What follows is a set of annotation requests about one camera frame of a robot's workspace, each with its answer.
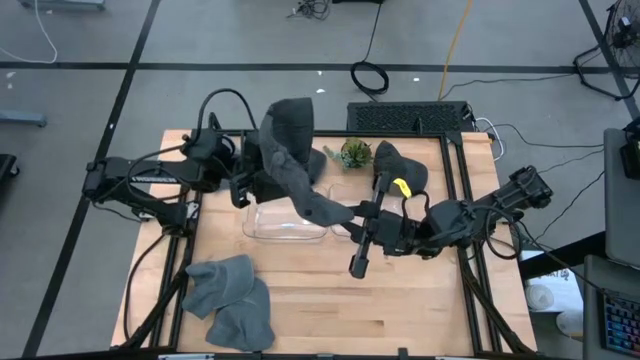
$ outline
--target wooden tabletop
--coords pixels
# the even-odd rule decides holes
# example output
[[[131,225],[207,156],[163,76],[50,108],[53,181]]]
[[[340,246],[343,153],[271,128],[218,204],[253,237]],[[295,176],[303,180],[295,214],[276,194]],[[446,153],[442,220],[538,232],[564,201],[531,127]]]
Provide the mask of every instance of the wooden tabletop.
[[[180,144],[182,134],[187,132],[166,131],[162,148]],[[498,188],[489,139],[484,133],[465,133],[463,139],[473,195],[480,198]],[[375,151],[382,139],[362,140],[371,143]],[[426,190],[431,197],[431,205],[448,198],[438,140],[387,140],[403,156],[427,166],[429,181]],[[327,145],[338,150],[343,143],[344,138],[316,137],[313,146],[322,149]],[[460,197],[462,188],[452,146],[450,154]],[[164,154],[162,159],[177,161],[182,159],[182,155],[173,152]],[[324,189],[334,184],[370,187],[371,182],[370,168],[343,172],[340,164],[328,161],[319,186]],[[177,187],[172,185],[151,187],[155,196],[171,195],[177,191]],[[423,197],[407,202],[412,218],[420,220],[424,217],[423,203]],[[435,259],[423,261],[417,256],[385,259],[381,248],[372,247],[367,276],[357,280],[347,270],[356,244],[337,236],[331,229],[315,242],[258,241],[243,232],[247,211],[248,208],[239,210],[233,207],[228,191],[205,195],[193,262],[222,260],[238,254],[251,257],[256,276],[267,283],[271,294],[271,326],[276,341],[267,352],[391,355],[397,354],[399,347],[406,347],[410,355],[473,354],[454,248],[445,249]],[[141,226],[133,261],[159,233],[160,228],[155,222]],[[498,225],[495,237],[511,241],[504,225]],[[160,244],[138,269],[132,284],[130,331],[142,322],[158,298],[168,243],[167,240]],[[522,341],[535,349],[517,262],[501,260],[488,249],[485,256],[496,307]],[[489,349],[486,317],[477,301],[476,308],[483,346]],[[165,324],[170,323],[172,316],[173,304],[170,304],[165,313]],[[178,350],[235,352],[205,342],[205,334],[213,321],[214,314],[200,320],[185,313]],[[163,329],[161,344],[168,342],[168,328],[165,326]],[[123,340],[121,308],[112,343],[120,344]]]

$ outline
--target table leg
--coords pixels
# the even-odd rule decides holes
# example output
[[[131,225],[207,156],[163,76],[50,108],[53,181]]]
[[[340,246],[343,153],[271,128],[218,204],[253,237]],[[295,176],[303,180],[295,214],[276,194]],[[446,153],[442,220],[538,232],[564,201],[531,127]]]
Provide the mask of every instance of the table leg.
[[[584,257],[587,255],[597,255],[605,259],[607,258],[604,241],[605,232],[601,231],[582,240],[557,248],[549,253],[564,261],[569,266],[581,265],[584,263]],[[560,265],[546,253],[520,261],[518,267],[520,268],[520,276],[523,280],[546,275],[564,268],[564,266]]]

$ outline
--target clear plastic container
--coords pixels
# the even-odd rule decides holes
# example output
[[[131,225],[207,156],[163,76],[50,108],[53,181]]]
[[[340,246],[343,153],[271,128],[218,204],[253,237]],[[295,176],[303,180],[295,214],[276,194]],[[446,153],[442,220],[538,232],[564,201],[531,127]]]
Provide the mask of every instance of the clear plastic container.
[[[333,184],[329,188],[329,199],[338,202],[344,206],[359,205],[362,200],[369,200],[373,197],[373,189],[371,186],[356,186],[345,184]],[[382,210],[391,211],[398,215],[402,215],[402,198],[385,194],[382,201]],[[351,222],[362,225],[361,217],[354,218]],[[331,231],[344,239],[348,240],[350,234],[340,225],[331,227]]]
[[[327,195],[324,188],[314,190]],[[326,228],[301,218],[288,197],[262,204],[256,204],[252,196],[249,200],[242,223],[242,232],[248,237],[267,242],[318,242],[327,234]]]

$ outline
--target gray fabric cover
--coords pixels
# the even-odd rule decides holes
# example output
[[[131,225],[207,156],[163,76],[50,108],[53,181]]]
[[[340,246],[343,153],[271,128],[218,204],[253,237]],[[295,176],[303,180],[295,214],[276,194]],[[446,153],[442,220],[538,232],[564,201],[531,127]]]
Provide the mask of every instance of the gray fabric cover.
[[[275,340],[269,325],[270,314],[269,289],[256,278],[248,296],[218,310],[206,340],[242,351],[266,350]]]
[[[309,162],[313,141],[311,99],[286,99],[272,104],[262,120],[259,136],[265,172],[285,190],[300,217],[325,227],[353,219],[349,208],[312,190],[309,175],[296,160],[306,159],[305,165]]]
[[[411,192],[424,190],[427,185],[429,172],[424,164],[402,157],[390,142],[384,140],[378,145],[373,158],[373,171],[378,174],[386,171],[392,178],[402,178],[407,182]],[[393,184],[391,194],[402,196],[397,185]]]
[[[247,255],[192,264],[186,271],[195,287],[182,300],[182,308],[200,319],[246,297],[253,287],[253,265]]]

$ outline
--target concrete floor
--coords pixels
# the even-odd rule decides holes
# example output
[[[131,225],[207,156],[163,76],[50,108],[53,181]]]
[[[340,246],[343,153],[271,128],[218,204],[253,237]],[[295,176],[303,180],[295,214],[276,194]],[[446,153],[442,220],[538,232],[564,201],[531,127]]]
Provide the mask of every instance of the concrete floor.
[[[590,0],[601,26],[611,1]],[[106,12],[56,7],[51,14],[43,11],[42,19],[58,47],[60,61],[125,63],[131,58],[150,3],[110,0]],[[375,5],[336,5],[325,22],[286,19],[296,4],[295,0],[162,0],[141,61],[349,64],[363,57]],[[369,61],[443,64],[464,5],[464,0],[388,0]],[[573,56],[594,44],[578,0],[477,0],[452,63],[494,67],[483,73],[452,72],[447,84],[544,76],[500,71],[506,71],[501,70],[504,66],[570,65]],[[28,58],[51,56],[33,12],[16,1],[0,2],[0,46]],[[0,54],[0,65],[9,60]],[[606,64],[599,57],[589,65]],[[124,73],[0,69],[0,108],[42,112],[49,119],[44,129],[0,125],[0,153],[16,154],[22,167],[21,176],[3,197],[0,216],[0,299],[4,305],[0,310],[0,358],[22,354],[80,198],[84,166],[98,149]],[[382,101],[437,97],[441,73],[407,71],[389,76],[391,88]],[[609,74],[589,78],[617,91]],[[274,101],[310,96],[318,129],[344,129],[347,103],[368,100],[346,71],[319,75],[315,70],[138,70],[109,155],[137,157],[157,149],[165,129],[193,127],[202,98],[220,87],[242,92],[257,120]],[[605,128],[619,128],[631,120],[624,103],[586,89],[575,76],[534,83],[474,84],[455,89],[447,100],[466,100],[477,117],[513,124],[530,141],[546,143],[597,144]],[[244,109],[235,100],[221,98],[210,106],[224,127],[248,127]],[[588,152],[532,149],[508,128],[499,131],[507,148],[497,163],[502,181],[521,166],[544,169]],[[600,171],[602,156],[596,155],[545,174],[556,195],[545,211],[526,214],[531,231],[540,233]],[[602,230],[602,187],[600,182],[586,192],[543,242],[557,247]],[[38,354],[109,346],[136,235],[135,224],[89,210]],[[552,318],[534,319],[540,349],[580,358],[580,344],[560,336],[552,322]]]

